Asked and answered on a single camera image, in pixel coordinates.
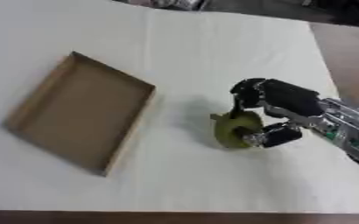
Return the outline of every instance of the brown cardboard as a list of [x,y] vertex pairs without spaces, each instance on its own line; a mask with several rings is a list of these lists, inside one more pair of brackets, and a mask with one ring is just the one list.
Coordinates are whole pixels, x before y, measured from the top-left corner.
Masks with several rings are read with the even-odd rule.
[[72,52],[6,125],[27,141],[106,175],[154,90]]

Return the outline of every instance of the white tablecloth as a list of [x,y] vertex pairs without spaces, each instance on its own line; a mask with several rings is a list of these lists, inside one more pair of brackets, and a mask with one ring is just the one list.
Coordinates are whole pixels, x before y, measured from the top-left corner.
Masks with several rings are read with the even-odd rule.
[[[73,50],[158,87],[107,178],[1,126]],[[219,149],[209,114],[228,111],[229,89],[251,77],[336,96],[306,22],[104,0],[0,0],[0,209],[359,212],[359,166],[310,133],[269,150]]]

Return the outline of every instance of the robotic finger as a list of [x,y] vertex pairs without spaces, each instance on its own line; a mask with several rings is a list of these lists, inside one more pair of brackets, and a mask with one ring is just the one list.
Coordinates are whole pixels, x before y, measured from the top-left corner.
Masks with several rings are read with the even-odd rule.
[[[359,108],[334,99],[321,100],[313,90],[280,80],[243,80],[230,93],[234,107],[217,118],[215,125],[216,139],[223,146],[270,148],[302,138],[303,128],[346,151],[359,164]],[[257,114],[249,114],[255,108],[286,121],[263,126]]]

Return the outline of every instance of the table surface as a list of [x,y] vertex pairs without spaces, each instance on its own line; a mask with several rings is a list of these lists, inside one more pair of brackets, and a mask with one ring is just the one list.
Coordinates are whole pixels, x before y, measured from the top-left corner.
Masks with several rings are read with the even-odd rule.
[[[107,178],[1,125],[73,50],[158,88]],[[310,133],[270,150],[215,143],[209,114],[228,111],[229,89],[251,77],[336,96],[306,22],[103,0],[0,0],[0,209],[359,213],[359,166]]]

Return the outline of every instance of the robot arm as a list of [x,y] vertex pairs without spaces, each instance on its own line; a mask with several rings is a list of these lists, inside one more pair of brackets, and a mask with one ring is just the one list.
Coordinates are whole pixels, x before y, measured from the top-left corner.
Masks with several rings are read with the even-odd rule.
[[234,96],[230,119],[254,108],[264,108],[268,116],[287,118],[256,133],[244,126],[235,127],[234,136],[245,143],[269,148],[302,138],[300,129],[305,128],[346,151],[359,164],[359,108],[333,99],[321,100],[317,92],[280,80],[243,80],[230,92]]

